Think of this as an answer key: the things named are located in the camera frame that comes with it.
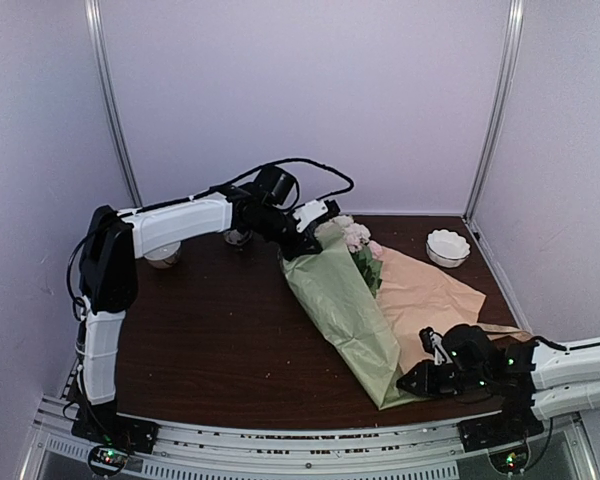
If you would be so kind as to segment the pink rose stem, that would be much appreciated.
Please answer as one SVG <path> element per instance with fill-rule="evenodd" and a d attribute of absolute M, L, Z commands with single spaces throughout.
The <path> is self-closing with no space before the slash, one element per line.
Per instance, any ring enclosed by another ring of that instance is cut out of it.
<path fill-rule="evenodd" d="M 342 238 L 344 231 L 343 227 L 333 219 L 318 225 L 314 230 L 315 236 L 320 239 Z"/>

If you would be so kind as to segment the green and peach wrapping paper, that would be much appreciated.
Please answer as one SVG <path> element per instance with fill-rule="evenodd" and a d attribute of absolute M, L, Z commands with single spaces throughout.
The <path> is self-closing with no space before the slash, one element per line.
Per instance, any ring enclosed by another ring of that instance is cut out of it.
<path fill-rule="evenodd" d="M 320 242 L 321 253 L 282 263 L 291 291 L 378 409 L 415 402 L 396 382 L 426 357 L 419 331 L 476 324 L 485 295 L 388 247 L 372 293 L 340 233 L 329 231 Z"/>

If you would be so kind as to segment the white rose stem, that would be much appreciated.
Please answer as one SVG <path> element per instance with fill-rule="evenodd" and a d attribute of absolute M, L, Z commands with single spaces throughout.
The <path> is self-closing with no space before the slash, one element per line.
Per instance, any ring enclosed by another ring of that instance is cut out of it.
<path fill-rule="evenodd" d="M 371 238 L 370 230 L 351 216 L 339 215 L 331 222 L 341 232 L 356 268 L 375 297 L 382 284 L 382 247 Z"/>

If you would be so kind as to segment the beige ribbon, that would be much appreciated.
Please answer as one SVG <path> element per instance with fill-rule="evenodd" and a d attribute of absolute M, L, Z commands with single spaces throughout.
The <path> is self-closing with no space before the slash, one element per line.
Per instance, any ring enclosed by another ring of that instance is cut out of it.
<path fill-rule="evenodd" d="M 529 341 L 533 337 L 533 335 L 528 331 L 520 330 L 511 326 L 484 323 L 478 323 L 478 326 L 491 340 L 511 338 L 516 340 L 517 342 L 523 343 Z"/>

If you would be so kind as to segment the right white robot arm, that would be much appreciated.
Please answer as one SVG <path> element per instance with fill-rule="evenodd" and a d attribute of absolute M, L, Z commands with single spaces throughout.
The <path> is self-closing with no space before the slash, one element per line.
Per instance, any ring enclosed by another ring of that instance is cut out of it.
<path fill-rule="evenodd" d="M 483 390 L 502 398 L 497 414 L 459 423 L 465 451 L 539 435 L 551 419 L 600 408 L 600 337 L 558 344 L 541 336 L 499 348 L 477 325 L 419 337 L 428 358 L 396 386 L 420 398 L 452 398 Z"/>

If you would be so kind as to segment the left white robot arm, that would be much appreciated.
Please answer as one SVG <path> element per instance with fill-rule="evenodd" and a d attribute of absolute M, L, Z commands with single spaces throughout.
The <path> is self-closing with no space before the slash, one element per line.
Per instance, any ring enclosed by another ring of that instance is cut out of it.
<path fill-rule="evenodd" d="M 163 261 L 183 241 L 210 233 L 256 233 L 279 246 L 284 259 L 318 254 L 317 227 L 339 212 L 324 197 L 284 208 L 297 179 L 278 164 L 237 177 L 206 191 L 143 208 L 115 210 L 108 205 L 93 214 L 78 246 L 80 294 L 74 300 L 80 323 L 78 402 L 86 429 L 103 444 L 124 433 L 116 415 L 115 370 L 122 322 L 138 296 L 136 262 Z"/>

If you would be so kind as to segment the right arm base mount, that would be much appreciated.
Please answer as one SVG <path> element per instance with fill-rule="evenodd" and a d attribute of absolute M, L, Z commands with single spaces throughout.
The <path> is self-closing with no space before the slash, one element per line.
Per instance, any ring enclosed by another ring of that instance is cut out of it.
<path fill-rule="evenodd" d="M 458 424 L 464 451 L 485 451 L 491 467 L 508 478 L 522 475 L 534 465 L 529 440 L 544 431 L 542 421 L 522 414 L 498 413 Z"/>

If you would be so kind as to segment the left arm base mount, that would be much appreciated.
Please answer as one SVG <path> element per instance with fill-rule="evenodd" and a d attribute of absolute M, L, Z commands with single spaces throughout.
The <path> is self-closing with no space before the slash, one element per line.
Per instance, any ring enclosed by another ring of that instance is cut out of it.
<path fill-rule="evenodd" d="M 71 434 L 94 443 L 87 453 L 87 466 L 100 477 L 121 473 L 136 453 L 151 454 L 159 425 L 148 420 L 117 416 L 110 433 L 78 414 Z"/>

